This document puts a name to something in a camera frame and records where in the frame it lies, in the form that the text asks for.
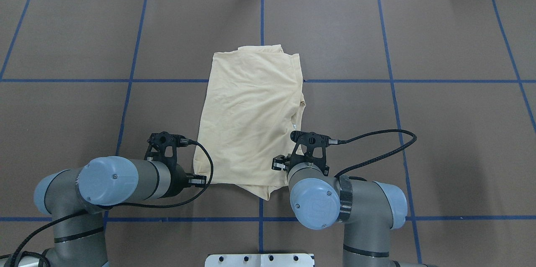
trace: wrinkled fabric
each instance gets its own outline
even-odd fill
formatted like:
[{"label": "wrinkled fabric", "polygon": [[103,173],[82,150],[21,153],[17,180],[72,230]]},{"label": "wrinkled fabric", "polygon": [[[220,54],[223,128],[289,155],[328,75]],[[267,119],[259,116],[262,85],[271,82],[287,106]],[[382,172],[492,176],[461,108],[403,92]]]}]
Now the wrinkled fabric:
[{"label": "wrinkled fabric", "polygon": [[[232,183],[264,200],[289,184],[271,165],[294,149],[290,133],[301,128],[302,85],[300,56],[280,45],[214,54],[197,138],[214,162],[212,183]],[[210,175],[199,148],[193,168]]]}]

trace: cable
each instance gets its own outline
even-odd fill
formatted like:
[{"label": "cable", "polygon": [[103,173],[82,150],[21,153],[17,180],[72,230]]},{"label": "cable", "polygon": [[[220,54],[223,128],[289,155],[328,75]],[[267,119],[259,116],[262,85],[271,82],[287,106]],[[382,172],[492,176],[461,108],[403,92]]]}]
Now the cable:
[{"label": "cable", "polygon": [[350,180],[359,180],[359,181],[367,181],[365,178],[363,177],[356,177],[356,176],[348,176],[348,178]]},{"label": "cable", "polygon": [[35,259],[38,259],[40,263],[43,261],[46,267],[50,267],[50,261],[48,261],[48,259],[42,254],[38,254],[37,252],[23,252],[23,256],[21,256],[21,258],[25,256],[34,257]]},{"label": "cable", "polygon": [[19,253],[21,253],[21,251],[26,246],[26,244],[28,244],[29,240],[32,240],[32,238],[36,234],[40,233],[41,231],[44,231],[48,227],[52,227],[52,226],[54,226],[54,225],[56,225],[56,224],[58,224],[60,222],[63,222],[65,220],[68,220],[68,219],[71,219],[71,218],[74,218],[74,217],[82,216],[83,214],[87,214],[87,213],[88,212],[82,210],[82,211],[76,212],[74,214],[67,215],[67,216],[65,216],[63,218],[59,218],[56,221],[52,221],[52,222],[47,223],[46,225],[43,225],[42,227],[39,227],[38,229],[36,229],[33,233],[31,233],[29,236],[27,236],[24,239],[24,241],[19,245],[19,247],[17,247],[17,250],[15,250],[15,252],[13,252],[13,254],[11,255],[9,267],[15,267],[15,261],[17,261],[17,257],[19,256]]},{"label": "cable", "polygon": [[363,134],[363,135],[360,135],[360,136],[357,136],[357,137],[354,137],[353,139],[348,139],[347,141],[339,141],[339,140],[335,140],[337,141],[337,145],[342,145],[342,144],[348,144],[348,143],[351,143],[353,141],[356,141],[358,139],[363,139],[364,137],[367,137],[367,136],[371,136],[371,135],[377,135],[377,134],[383,134],[383,133],[391,133],[391,132],[398,132],[398,133],[404,133],[404,134],[407,134],[409,136],[412,137],[412,139],[410,141],[408,141],[407,143],[401,145],[400,147],[394,149],[393,151],[391,152],[387,152],[383,155],[380,155],[378,157],[375,157],[375,158],[372,158],[372,159],[369,159],[367,160],[366,162],[362,162],[360,164],[355,164],[351,167],[347,167],[345,168],[344,170],[340,171],[339,173],[337,173],[337,175],[335,175],[335,177],[339,177],[340,175],[343,175],[345,173],[348,173],[350,172],[351,170],[355,170],[357,168],[360,168],[360,167],[364,167],[368,164],[372,164],[374,162],[378,162],[379,160],[381,159],[385,159],[389,156],[393,156],[395,155],[396,153],[404,150],[405,148],[409,147],[410,145],[412,145],[416,140],[417,140],[417,135],[415,135],[413,132],[409,132],[407,130],[402,130],[402,129],[397,129],[397,128],[392,128],[392,129],[388,129],[388,130],[381,130],[381,131],[374,131],[374,132],[370,132],[370,133],[366,133],[366,134]]},{"label": "cable", "polygon": [[205,147],[203,147],[203,145],[201,145],[197,141],[192,141],[191,139],[190,139],[190,145],[196,145],[196,146],[200,147],[201,150],[203,150],[203,152],[205,153],[206,157],[209,159],[209,162],[210,162],[210,177],[209,177],[209,181],[206,183],[205,187],[203,187],[203,189],[201,191],[199,191],[199,193],[197,193],[197,195],[191,197],[189,200],[186,200],[186,201],[183,201],[183,202],[180,202],[180,203],[177,203],[177,204],[153,205],[153,204],[140,204],[140,203],[123,202],[123,203],[115,204],[113,206],[106,206],[106,208],[114,208],[115,206],[135,206],[137,208],[176,208],[177,206],[186,205],[186,204],[194,201],[195,199],[197,199],[199,196],[201,196],[202,193],[204,193],[207,190],[207,188],[209,187],[210,183],[212,182],[212,176],[214,175],[214,162],[212,162],[212,158],[210,157],[210,155],[207,152],[207,150],[205,149]]},{"label": "cable", "polygon": [[[2,255],[0,256],[0,259],[7,259],[10,256],[11,255]],[[31,256],[31,257],[34,257],[35,259],[39,259],[40,263],[42,260],[44,262],[44,265],[46,265],[47,267],[50,267],[50,261],[42,254],[39,254],[37,252],[23,252],[23,254],[21,255],[21,259],[25,256]]]}]

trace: blue grid line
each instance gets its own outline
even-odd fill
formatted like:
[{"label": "blue grid line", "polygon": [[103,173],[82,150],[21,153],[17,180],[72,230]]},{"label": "blue grid line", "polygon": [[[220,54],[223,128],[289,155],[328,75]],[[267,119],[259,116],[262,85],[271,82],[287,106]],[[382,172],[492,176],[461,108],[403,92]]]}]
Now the blue grid line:
[{"label": "blue grid line", "polygon": [[265,222],[298,222],[296,217],[264,217]]},{"label": "blue grid line", "polygon": [[[260,0],[260,45],[264,46],[264,0]],[[264,252],[264,200],[259,198],[259,253]]]},{"label": "blue grid line", "polygon": [[519,89],[521,90],[521,94],[523,94],[523,100],[525,101],[525,105],[527,107],[528,116],[532,122],[532,128],[534,129],[534,133],[536,133],[536,121],[534,120],[534,115],[532,114],[531,106],[528,103],[528,98],[525,93],[525,88],[523,88],[523,83],[521,82],[521,77],[519,76],[519,71],[517,70],[517,65],[515,64],[515,59],[513,58],[512,50],[510,48],[510,43],[508,42],[508,38],[506,36],[506,33],[504,32],[504,27],[502,25],[501,17],[499,16],[499,11],[497,9],[497,3],[495,0],[492,0],[493,3],[493,9],[495,10],[495,15],[497,17],[497,22],[499,24],[499,28],[501,29],[501,34],[504,39],[504,44],[506,45],[506,48],[508,50],[508,55],[510,56],[510,61],[512,62],[513,71],[515,72],[515,77],[517,78],[517,82],[519,83]]},{"label": "blue grid line", "polygon": [[0,217],[0,222],[50,222],[50,217]]},{"label": "blue grid line", "polygon": [[78,82],[128,82],[128,79],[2,79],[2,82],[67,82],[67,83],[78,83]]},{"label": "blue grid line", "polygon": [[[393,71],[391,68],[391,57],[389,55],[389,46],[387,45],[387,33],[385,32],[385,21],[383,19],[383,10],[381,9],[381,0],[378,0],[378,9],[379,9],[379,19],[381,21],[381,33],[383,34],[383,45],[385,46],[385,57],[387,59],[387,70],[389,71],[389,80],[391,81],[391,93],[392,93],[393,104],[394,104],[394,115],[397,120],[397,128],[401,129],[402,125],[400,124],[400,114],[398,113],[398,102],[397,102],[396,90],[394,89],[394,78],[393,78]],[[403,145],[404,139],[401,133],[398,133],[398,139],[400,140],[400,145]],[[402,155],[404,157],[404,171],[406,172],[406,187],[407,187],[408,200],[410,203],[410,214],[413,217],[415,216],[415,208],[413,205],[413,196],[411,193],[410,172],[407,167],[406,151],[402,151]],[[415,250],[417,252],[417,261],[419,262],[419,264],[422,264],[423,260],[421,258],[421,246],[419,243],[419,233],[417,231],[417,222],[415,220],[412,220],[412,225],[413,225],[413,238],[415,240]]]},{"label": "blue grid line", "polygon": [[257,217],[109,217],[108,222],[258,222]]},{"label": "blue grid line", "polygon": [[259,198],[259,253],[264,253],[264,200]]},{"label": "blue grid line", "polygon": [[351,79],[337,79],[337,80],[324,80],[324,79],[311,79],[303,80],[304,83],[389,83],[390,80],[383,79],[362,79],[362,80],[351,80]]},{"label": "blue grid line", "polygon": [[15,34],[13,34],[13,38],[11,39],[11,43],[9,44],[8,52],[5,55],[4,64],[2,65],[2,70],[0,70],[0,80],[4,77],[4,72],[6,67],[8,67],[9,57],[11,56],[11,51],[13,50],[13,46],[15,45],[15,41],[17,40],[17,36],[19,35],[19,30],[21,29],[21,25],[23,24],[24,16],[26,15],[26,11],[28,10],[28,6],[30,4],[30,0],[26,0],[26,4],[24,5],[23,12],[21,13],[21,18],[19,19],[19,23],[17,24],[17,28],[15,29]]},{"label": "blue grid line", "polygon": [[119,137],[117,138],[117,147],[115,149],[115,156],[119,156],[119,148],[123,141],[123,131],[125,128],[126,110],[129,106],[130,91],[132,90],[132,82],[134,80],[134,71],[136,70],[136,60],[138,59],[139,42],[142,38],[143,19],[145,17],[145,8],[147,7],[147,0],[143,0],[142,15],[139,20],[138,36],[136,38],[136,47],[134,48],[134,57],[132,58],[132,68],[130,69],[129,85],[126,89],[125,105],[123,107],[123,115],[121,116],[121,126],[119,127]]},{"label": "blue grid line", "polygon": [[[140,83],[207,83],[208,79],[2,79],[0,82],[140,82]],[[304,83],[390,83],[385,79],[311,79]],[[519,80],[410,80],[393,79],[395,83],[475,83],[475,84],[518,84]],[[534,84],[536,80],[521,80],[524,84]]]},{"label": "blue grid line", "polygon": [[419,216],[416,221],[536,220],[536,216]]},{"label": "blue grid line", "polygon": [[[108,222],[258,222],[258,217],[108,217]],[[415,216],[406,221],[511,221],[536,220],[536,215]],[[50,222],[50,217],[0,217],[0,222]],[[263,217],[264,222],[298,222],[295,217]]]},{"label": "blue grid line", "polygon": [[106,225],[108,223],[108,215],[110,214],[110,211],[107,210],[104,212],[104,215],[102,216],[102,227],[104,227],[104,231],[106,232]]},{"label": "blue grid line", "polygon": [[260,0],[260,45],[264,45],[264,0]]},{"label": "blue grid line", "polygon": [[132,82],[140,83],[207,83],[208,79],[134,79]]}]

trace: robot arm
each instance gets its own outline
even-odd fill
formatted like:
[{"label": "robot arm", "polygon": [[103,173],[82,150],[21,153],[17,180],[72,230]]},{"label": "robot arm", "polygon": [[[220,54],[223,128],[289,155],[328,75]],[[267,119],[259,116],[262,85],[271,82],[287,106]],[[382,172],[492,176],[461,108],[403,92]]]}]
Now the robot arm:
[{"label": "robot arm", "polygon": [[[47,176],[38,184],[34,202],[54,221],[87,212],[54,226],[54,248],[43,252],[52,267],[107,267],[102,212],[125,202],[173,197],[186,187],[205,187],[206,176],[186,173],[177,162],[177,147],[195,143],[180,135],[153,133],[145,160],[118,156],[91,160],[86,166]],[[168,147],[173,156],[166,157]],[[0,265],[38,266],[19,255]]]},{"label": "robot arm", "polygon": [[[431,267],[389,259],[390,231],[404,225],[406,197],[395,185],[353,180],[346,175],[327,177],[325,148],[329,136],[294,131],[293,154],[274,158],[272,169],[287,171],[291,206],[298,221],[310,229],[344,223],[343,266],[345,267]],[[307,148],[302,156],[297,148]],[[323,157],[314,157],[321,147]]]}]

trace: light blue joint cap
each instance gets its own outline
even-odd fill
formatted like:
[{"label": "light blue joint cap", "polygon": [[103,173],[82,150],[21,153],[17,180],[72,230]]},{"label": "light blue joint cap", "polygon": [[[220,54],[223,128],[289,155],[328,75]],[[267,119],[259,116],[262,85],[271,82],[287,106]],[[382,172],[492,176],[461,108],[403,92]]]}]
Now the light blue joint cap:
[{"label": "light blue joint cap", "polygon": [[393,213],[393,227],[391,227],[391,229],[399,229],[406,222],[406,195],[404,195],[404,192],[396,185],[389,185],[377,181],[374,182],[381,187],[381,190],[383,190],[383,193],[385,194],[385,197],[387,197],[387,201],[389,201],[389,205],[391,206],[391,212]]},{"label": "light blue joint cap", "polygon": [[330,227],[337,221],[340,199],[329,183],[306,178],[292,188],[291,206],[302,225],[318,230]]},{"label": "light blue joint cap", "polygon": [[46,194],[46,191],[48,190],[48,187],[50,186],[50,183],[52,183],[52,180],[56,178],[59,174],[65,172],[66,170],[62,170],[61,172],[58,172],[56,174],[48,175],[47,177],[43,178],[35,187],[34,191],[34,204],[37,206],[37,209],[43,213],[43,214],[52,214],[46,209],[46,206],[44,204],[44,197]]},{"label": "light blue joint cap", "polygon": [[138,170],[123,157],[95,158],[82,168],[78,189],[95,205],[115,205],[127,200],[138,186]]}]

